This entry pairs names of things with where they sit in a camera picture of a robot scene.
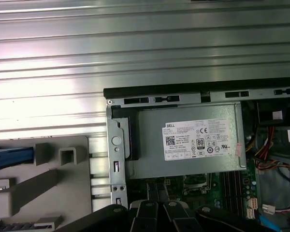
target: wire bundle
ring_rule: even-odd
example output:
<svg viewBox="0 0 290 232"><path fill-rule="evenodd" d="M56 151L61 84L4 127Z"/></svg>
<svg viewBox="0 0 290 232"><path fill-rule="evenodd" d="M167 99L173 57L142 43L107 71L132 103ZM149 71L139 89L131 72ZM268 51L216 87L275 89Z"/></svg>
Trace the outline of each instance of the wire bundle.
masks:
<svg viewBox="0 0 290 232"><path fill-rule="evenodd" d="M256 168L260 170L270 170L275 166L274 162L271 162L269 165L262 166L262 163L267 162L268 160L268 151L272 146L274 131L275 131L274 127L268 127L267 140L254 156Z"/></svg>

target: green circuit board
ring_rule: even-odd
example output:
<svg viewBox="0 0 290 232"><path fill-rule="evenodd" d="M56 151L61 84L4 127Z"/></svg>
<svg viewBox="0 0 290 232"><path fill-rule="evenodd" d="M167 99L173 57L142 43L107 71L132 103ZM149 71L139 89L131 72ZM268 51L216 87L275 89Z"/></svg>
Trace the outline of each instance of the green circuit board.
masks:
<svg viewBox="0 0 290 232"><path fill-rule="evenodd" d="M230 199L234 194L231 191L226 196L225 188L237 186L237 188L241 188L242 215L246 217L248 200L257 197L254 162L248 162L247 170L237 173L239 174L234 176L238 176L239 179L234 181L239 181L240 185L230 184L227 187L223 184L223 178L225 178L224 173L129 180L127 182L128 200L131 203L136 200L147 199L147 183L164 183L171 201L186 202L190 209L196 209L201 205L210 204L228 210L226 202L234 201Z"/></svg>

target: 80 plus logo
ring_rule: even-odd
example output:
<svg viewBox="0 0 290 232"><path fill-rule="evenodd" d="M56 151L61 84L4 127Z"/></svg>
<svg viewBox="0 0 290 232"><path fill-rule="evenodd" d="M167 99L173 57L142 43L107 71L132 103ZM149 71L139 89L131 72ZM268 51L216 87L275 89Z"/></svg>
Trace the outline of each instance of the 80 plus logo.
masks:
<svg viewBox="0 0 290 232"><path fill-rule="evenodd" d="M197 139L197 149L202 150L205 149L205 142L204 139Z"/></svg>

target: slot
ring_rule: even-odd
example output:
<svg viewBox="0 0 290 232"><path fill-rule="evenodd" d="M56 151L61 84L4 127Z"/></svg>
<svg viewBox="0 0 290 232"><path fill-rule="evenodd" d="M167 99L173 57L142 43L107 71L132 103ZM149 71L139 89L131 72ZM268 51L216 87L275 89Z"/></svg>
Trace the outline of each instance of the slot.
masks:
<svg viewBox="0 0 290 232"><path fill-rule="evenodd" d="M168 96L166 98L162 98L162 97L156 97L155 98L155 102L163 102L163 101L167 101L167 102L179 102L180 98L178 95L175 96Z"/></svg>
<svg viewBox="0 0 290 232"><path fill-rule="evenodd" d="M249 91L227 92L225 93L225 97L226 98L249 97Z"/></svg>
<svg viewBox="0 0 290 232"><path fill-rule="evenodd" d="M201 91L201 103L211 102L211 94L209 91Z"/></svg>
<svg viewBox="0 0 290 232"><path fill-rule="evenodd" d="M287 88L286 90L282 90L282 89L275 89L274 90L274 95L282 95L282 94L290 94L290 88Z"/></svg>
<svg viewBox="0 0 290 232"><path fill-rule="evenodd" d="M114 161L114 173L119 173L119 161Z"/></svg>
<svg viewBox="0 0 290 232"><path fill-rule="evenodd" d="M149 98L125 98L124 104L149 103Z"/></svg>
<svg viewBox="0 0 290 232"><path fill-rule="evenodd" d="M122 199L121 198L116 198L116 204L122 205Z"/></svg>

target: motherboard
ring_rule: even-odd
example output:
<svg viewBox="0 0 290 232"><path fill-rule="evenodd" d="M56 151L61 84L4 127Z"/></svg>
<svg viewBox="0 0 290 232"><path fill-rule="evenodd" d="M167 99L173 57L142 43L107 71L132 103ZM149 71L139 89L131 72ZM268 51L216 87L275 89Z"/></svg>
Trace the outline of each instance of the motherboard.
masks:
<svg viewBox="0 0 290 232"><path fill-rule="evenodd" d="M249 219L257 207L257 182L253 161L247 170L136 179L127 182L129 203L147 199L147 184L164 183L171 201L186 202L190 209L214 205Z"/></svg>

